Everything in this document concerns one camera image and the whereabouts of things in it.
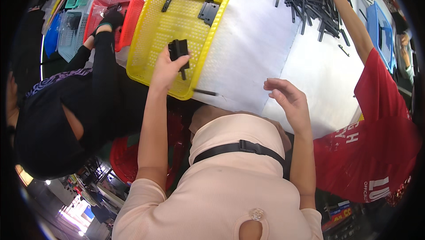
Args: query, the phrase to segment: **yellow plastic basket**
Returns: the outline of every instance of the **yellow plastic basket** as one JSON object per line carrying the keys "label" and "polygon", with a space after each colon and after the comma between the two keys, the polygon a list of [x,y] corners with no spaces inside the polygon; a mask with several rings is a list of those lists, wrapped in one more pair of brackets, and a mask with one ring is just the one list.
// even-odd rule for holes
{"label": "yellow plastic basket", "polygon": [[164,46],[175,39],[187,39],[192,51],[186,80],[179,73],[168,92],[179,100],[193,95],[205,58],[229,0],[214,0],[220,4],[211,27],[198,19],[205,0],[171,0],[166,12],[161,12],[165,0],[146,0],[134,31],[127,60],[127,75],[142,84],[151,83],[153,68]]}

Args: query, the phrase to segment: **red plastic basket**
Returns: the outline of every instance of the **red plastic basket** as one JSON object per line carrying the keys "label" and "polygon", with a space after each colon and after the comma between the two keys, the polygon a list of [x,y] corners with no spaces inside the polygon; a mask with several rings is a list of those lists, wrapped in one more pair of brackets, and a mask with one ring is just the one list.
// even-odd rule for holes
{"label": "red plastic basket", "polygon": [[120,12],[123,15],[125,14],[125,18],[121,32],[115,31],[115,52],[119,52],[121,48],[131,44],[134,29],[145,4],[144,0],[94,0],[85,27],[84,41],[96,30],[108,7],[117,3],[121,4]]}
{"label": "red plastic basket", "polygon": [[[173,163],[168,165],[166,190],[173,184],[190,142],[189,125],[183,122],[181,114],[168,111],[167,133],[168,146],[173,147]],[[138,171],[139,144],[127,147],[127,140],[127,137],[118,137],[114,140],[109,161],[117,177],[123,183],[131,186]]]}

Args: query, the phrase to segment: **white tablecloth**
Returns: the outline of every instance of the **white tablecloth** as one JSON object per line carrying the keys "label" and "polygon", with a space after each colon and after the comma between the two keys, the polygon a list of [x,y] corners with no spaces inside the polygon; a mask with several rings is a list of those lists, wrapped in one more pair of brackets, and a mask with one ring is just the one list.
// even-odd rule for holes
{"label": "white tablecloth", "polygon": [[[362,21],[366,0],[351,0]],[[293,132],[284,111],[268,98],[263,82],[268,77],[288,79],[307,95],[315,138],[348,125],[359,115],[354,87],[363,64],[347,30],[351,46],[342,35],[325,34],[318,42],[319,19],[306,25],[300,35],[300,20],[292,23],[291,9],[280,0],[230,0],[215,34],[198,82],[198,88],[220,96],[195,93],[193,98],[226,110],[244,110],[279,121]],[[383,0],[376,0],[387,19],[394,21]],[[341,44],[347,57],[337,46]],[[117,55],[124,64],[128,49]]]}

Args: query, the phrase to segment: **red chair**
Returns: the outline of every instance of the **red chair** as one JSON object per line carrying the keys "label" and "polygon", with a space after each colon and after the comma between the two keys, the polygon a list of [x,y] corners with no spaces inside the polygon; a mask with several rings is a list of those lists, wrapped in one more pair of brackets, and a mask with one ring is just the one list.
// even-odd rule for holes
{"label": "red chair", "polygon": [[[170,188],[182,164],[190,141],[189,125],[183,124],[182,115],[172,111],[167,114],[168,147],[173,147],[173,163],[168,165],[166,190]],[[137,174],[139,144],[127,147],[128,137],[116,138],[110,152],[110,164],[117,177],[131,186]]]}

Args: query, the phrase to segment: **purple patterned fabric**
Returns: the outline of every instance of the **purple patterned fabric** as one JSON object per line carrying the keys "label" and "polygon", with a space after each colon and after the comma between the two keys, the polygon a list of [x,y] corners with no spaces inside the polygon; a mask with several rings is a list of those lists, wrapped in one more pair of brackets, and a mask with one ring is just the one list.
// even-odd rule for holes
{"label": "purple patterned fabric", "polygon": [[33,88],[25,94],[25,96],[28,98],[28,97],[36,94],[40,90],[46,88],[47,86],[49,86],[49,85],[51,85],[51,84],[53,84],[57,81],[60,81],[64,78],[74,76],[74,75],[85,76],[88,73],[91,73],[92,70],[93,70],[92,68],[81,68],[79,70],[61,72],[61,73],[58,73],[56,75],[51,76],[50,78],[45,78],[42,81],[40,81],[39,83],[35,84],[33,86]]}

